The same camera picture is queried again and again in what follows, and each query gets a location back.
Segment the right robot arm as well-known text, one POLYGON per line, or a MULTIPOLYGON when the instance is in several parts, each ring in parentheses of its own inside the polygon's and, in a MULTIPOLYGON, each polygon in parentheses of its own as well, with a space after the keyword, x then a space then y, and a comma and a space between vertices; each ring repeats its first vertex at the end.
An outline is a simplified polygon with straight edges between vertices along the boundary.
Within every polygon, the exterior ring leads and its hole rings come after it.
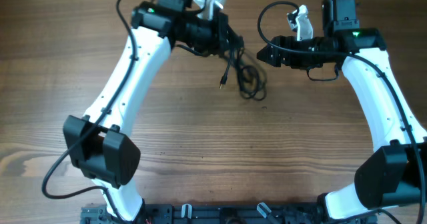
POLYGON ((370 128, 372 155, 351 184, 318 197, 314 220, 322 223, 367 221, 393 207, 426 208, 426 130, 409 108, 390 67, 385 40, 376 28, 362 28, 355 0, 323 0, 324 34, 316 37, 308 10, 296 5, 287 15, 291 36, 266 41, 257 58, 310 72, 334 64, 355 91, 370 128))

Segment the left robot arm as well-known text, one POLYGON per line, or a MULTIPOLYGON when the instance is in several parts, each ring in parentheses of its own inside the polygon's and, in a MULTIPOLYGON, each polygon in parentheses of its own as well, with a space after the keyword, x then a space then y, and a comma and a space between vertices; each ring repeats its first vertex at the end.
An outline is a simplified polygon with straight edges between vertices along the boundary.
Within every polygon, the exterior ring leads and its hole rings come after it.
POLYGON ((101 191, 104 221, 139 223, 145 203, 133 176, 141 153, 130 135, 137 112, 159 68, 176 43, 196 55, 223 55, 236 34, 223 12, 226 0, 151 0, 138 5, 126 24, 123 53, 97 99, 82 117, 63 126, 74 167, 101 191))

